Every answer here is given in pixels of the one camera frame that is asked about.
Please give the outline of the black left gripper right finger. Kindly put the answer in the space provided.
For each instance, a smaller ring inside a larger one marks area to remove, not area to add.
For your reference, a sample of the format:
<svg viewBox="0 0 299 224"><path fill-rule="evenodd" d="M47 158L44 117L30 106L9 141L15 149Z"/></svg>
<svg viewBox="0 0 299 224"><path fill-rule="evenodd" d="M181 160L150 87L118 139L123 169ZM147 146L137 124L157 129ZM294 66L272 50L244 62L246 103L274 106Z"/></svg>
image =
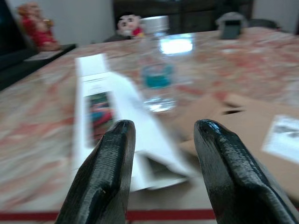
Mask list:
<svg viewBox="0 0 299 224"><path fill-rule="evenodd" d="M299 211L237 134L201 119L194 144L217 224L299 224Z"/></svg>

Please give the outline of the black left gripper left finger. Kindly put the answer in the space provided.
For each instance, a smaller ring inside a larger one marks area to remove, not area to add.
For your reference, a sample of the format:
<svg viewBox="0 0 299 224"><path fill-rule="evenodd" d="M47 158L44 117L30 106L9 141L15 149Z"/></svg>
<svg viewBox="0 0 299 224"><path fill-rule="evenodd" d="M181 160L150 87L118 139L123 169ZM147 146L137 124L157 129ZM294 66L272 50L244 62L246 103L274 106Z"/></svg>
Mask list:
<svg viewBox="0 0 299 224"><path fill-rule="evenodd" d="M135 125L114 123L79 167L55 224L126 224Z"/></svg>

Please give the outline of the dark low television stand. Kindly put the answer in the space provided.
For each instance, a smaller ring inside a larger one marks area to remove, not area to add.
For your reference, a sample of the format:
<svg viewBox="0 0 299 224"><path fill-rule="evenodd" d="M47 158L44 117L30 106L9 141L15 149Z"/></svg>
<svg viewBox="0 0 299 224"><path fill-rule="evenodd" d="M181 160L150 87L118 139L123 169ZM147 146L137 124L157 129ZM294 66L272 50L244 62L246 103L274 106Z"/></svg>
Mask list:
<svg viewBox="0 0 299 224"><path fill-rule="evenodd" d="M37 61L23 61L19 64L0 70L0 91L13 85L14 83L25 78L26 76L37 71L38 69L49 64L50 62L58 59L59 57L65 55L66 53L70 52L76 47L76 44L66 44L62 46L62 52L55 54L49 59Z"/></svg>

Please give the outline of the flat brown cardboard box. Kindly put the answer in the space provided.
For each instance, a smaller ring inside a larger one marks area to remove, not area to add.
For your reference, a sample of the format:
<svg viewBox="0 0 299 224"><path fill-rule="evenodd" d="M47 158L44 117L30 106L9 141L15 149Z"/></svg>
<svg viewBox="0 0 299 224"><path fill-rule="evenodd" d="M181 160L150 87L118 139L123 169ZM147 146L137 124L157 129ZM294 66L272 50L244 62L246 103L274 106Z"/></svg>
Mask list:
<svg viewBox="0 0 299 224"><path fill-rule="evenodd" d="M205 95L174 121L183 136L181 147L191 154L196 154L193 128L199 119L212 119L236 133L288 196L299 202L299 108L236 94L223 99Z"/></svg>

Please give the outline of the black television screen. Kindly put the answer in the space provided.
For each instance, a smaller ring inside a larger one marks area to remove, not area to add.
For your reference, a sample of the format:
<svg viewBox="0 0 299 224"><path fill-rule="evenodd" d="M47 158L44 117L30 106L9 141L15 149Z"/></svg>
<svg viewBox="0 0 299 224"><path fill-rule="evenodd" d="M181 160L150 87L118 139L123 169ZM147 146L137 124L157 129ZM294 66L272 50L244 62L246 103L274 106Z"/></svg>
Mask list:
<svg viewBox="0 0 299 224"><path fill-rule="evenodd" d="M20 63L36 53L21 32L6 0L0 0L0 70Z"/></svg>

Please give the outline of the clear plastic bottle blue label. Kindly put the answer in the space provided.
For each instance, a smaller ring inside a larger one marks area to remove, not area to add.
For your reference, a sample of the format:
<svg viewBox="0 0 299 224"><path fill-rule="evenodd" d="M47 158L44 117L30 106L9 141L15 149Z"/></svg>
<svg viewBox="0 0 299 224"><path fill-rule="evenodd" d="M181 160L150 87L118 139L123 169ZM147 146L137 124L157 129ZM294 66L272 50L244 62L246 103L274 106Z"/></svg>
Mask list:
<svg viewBox="0 0 299 224"><path fill-rule="evenodd" d="M190 37L169 35L167 15L140 20L144 37L139 43L139 63L145 106L152 112L165 112L176 106L174 86L177 70L174 56L193 49Z"/></svg>

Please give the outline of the long white printed carton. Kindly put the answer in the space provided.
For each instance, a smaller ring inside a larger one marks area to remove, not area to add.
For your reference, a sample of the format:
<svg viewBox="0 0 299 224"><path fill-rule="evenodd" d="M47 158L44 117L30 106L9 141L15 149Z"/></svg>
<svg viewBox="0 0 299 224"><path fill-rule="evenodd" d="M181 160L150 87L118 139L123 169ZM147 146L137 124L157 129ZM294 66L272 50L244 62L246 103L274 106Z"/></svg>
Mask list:
<svg viewBox="0 0 299 224"><path fill-rule="evenodd" d="M136 129L131 190L160 189L192 179L196 172L148 112L129 78L111 71L104 54L78 57L74 113L73 162L76 172L97 144L101 133L116 121L128 119Z"/></svg>

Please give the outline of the red seated figurine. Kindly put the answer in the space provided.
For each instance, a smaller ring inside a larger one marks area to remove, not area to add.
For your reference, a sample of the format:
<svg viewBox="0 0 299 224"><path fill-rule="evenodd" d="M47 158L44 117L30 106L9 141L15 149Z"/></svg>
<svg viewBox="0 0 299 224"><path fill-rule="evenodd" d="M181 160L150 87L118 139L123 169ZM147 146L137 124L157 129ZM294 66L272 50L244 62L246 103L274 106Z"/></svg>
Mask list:
<svg viewBox="0 0 299 224"><path fill-rule="evenodd" d="M45 19L36 2L29 2L18 6L17 12L26 34L39 51L60 50L60 43L54 37L51 27L52 20Z"/></svg>

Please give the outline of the plush doll with black hair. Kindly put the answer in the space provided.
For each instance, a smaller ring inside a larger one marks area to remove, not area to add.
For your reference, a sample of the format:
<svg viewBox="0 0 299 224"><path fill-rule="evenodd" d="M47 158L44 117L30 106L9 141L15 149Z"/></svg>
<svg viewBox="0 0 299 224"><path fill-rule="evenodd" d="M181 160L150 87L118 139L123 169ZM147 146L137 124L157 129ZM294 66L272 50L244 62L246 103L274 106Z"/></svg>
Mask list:
<svg viewBox="0 0 299 224"><path fill-rule="evenodd" d="M131 12L121 15L116 23L117 34L126 39L140 39L144 37L144 31L141 25L141 16Z"/></svg>

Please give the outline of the small grey house-shaped holder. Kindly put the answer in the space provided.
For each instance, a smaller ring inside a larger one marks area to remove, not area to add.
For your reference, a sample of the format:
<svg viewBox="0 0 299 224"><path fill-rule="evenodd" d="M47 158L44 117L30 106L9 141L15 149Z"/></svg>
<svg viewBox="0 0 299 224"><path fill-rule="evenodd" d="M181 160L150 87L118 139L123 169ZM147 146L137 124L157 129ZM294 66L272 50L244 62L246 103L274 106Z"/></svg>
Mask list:
<svg viewBox="0 0 299 224"><path fill-rule="evenodd" d="M248 20L238 12L223 14L216 20L216 25L220 31L220 39L238 39L243 28L248 27Z"/></svg>

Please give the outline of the dark wooden cabinet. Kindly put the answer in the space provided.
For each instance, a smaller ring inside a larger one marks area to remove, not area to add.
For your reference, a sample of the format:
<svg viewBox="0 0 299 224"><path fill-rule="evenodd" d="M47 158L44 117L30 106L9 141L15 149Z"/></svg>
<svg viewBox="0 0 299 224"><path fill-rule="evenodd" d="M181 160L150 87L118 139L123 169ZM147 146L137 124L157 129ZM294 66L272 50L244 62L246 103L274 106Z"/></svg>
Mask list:
<svg viewBox="0 0 299 224"><path fill-rule="evenodd" d="M252 15L254 0L113 0L115 18L132 12L142 18L167 15L170 34L216 30L223 14L239 12Z"/></svg>

